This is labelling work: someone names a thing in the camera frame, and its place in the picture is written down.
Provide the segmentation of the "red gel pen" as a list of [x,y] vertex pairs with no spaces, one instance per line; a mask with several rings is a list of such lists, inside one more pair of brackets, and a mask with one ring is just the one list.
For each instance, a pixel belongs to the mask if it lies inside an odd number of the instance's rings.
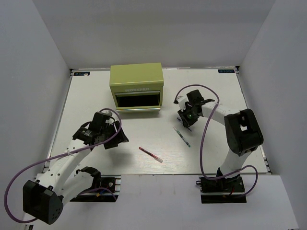
[[147,155],[151,156],[152,158],[154,158],[156,161],[158,161],[159,163],[162,163],[163,160],[159,157],[157,157],[156,155],[150,153],[149,151],[145,150],[144,148],[142,147],[139,147],[139,150],[141,150],[142,152],[146,153]]

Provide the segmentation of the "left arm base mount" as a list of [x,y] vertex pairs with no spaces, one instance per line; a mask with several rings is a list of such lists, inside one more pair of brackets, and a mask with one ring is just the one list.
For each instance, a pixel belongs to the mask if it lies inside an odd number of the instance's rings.
[[90,188],[82,191],[71,202],[114,203],[119,196],[120,175],[102,175]]

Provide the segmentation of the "green gel pen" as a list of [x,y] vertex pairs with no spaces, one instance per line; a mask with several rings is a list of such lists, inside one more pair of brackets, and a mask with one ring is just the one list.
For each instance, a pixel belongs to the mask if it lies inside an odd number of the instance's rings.
[[175,132],[179,135],[179,137],[184,141],[184,143],[190,148],[191,145],[189,144],[189,142],[183,137],[183,135],[180,133],[180,131],[174,126],[173,129],[175,130]]

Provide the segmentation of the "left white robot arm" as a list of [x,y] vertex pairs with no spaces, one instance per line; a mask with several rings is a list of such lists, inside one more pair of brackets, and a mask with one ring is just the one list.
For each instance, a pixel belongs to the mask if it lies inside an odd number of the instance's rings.
[[90,122],[73,134],[64,155],[54,158],[51,167],[35,181],[24,184],[23,211],[48,225],[53,224],[65,204],[101,187],[100,171],[89,166],[79,169],[81,161],[95,147],[103,145],[110,149],[125,142],[128,138],[118,113],[108,108],[96,112]]

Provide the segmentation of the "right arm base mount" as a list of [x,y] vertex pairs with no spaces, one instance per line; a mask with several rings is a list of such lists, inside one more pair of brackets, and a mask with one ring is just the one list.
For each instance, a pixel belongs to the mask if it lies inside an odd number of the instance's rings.
[[202,204],[246,203],[245,187],[240,175],[235,178],[207,180],[200,177],[196,181],[200,187]]

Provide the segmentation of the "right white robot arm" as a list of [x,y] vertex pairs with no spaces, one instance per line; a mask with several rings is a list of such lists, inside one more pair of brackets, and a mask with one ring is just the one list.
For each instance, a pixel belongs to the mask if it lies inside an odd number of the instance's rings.
[[[179,105],[178,115],[185,128],[194,125],[199,117],[207,118],[200,144],[200,168],[203,177],[209,181],[216,180],[217,187],[228,191],[234,185],[234,179],[245,169],[243,164],[249,155],[263,144],[264,138],[251,109],[234,110],[220,104],[219,96],[204,99],[199,90],[187,95],[175,96],[174,104]],[[216,177],[209,177],[203,168],[203,148],[210,121],[213,120],[225,127],[229,147],[223,164],[217,170]]]

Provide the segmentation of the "green metal drawer box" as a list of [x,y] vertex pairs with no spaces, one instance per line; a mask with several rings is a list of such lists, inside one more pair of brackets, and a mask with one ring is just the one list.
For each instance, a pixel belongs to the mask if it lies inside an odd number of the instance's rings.
[[162,64],[113,65],[109,86],[118,112],[160,111],[164,87]]

